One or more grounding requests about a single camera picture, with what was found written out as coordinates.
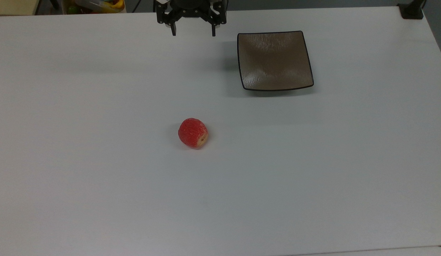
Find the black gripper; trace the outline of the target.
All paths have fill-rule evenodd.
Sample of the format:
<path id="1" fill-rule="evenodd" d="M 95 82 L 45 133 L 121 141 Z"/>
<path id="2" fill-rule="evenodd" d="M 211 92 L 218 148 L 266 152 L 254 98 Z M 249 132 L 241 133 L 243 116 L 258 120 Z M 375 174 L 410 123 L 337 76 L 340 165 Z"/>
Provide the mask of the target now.
<path id="1" fill-rule="evenodd" d="M 157 22 L 169 27 L 173 36 L 176 36 L 174 19 L 182 17 L 208 19 L 212 36 L 216 36 L 216 28 L 227 23 L 226 13 L 227 3 L 210 3 L 209 0 L 171 0 L 170 3 L 156 3 Z"/>

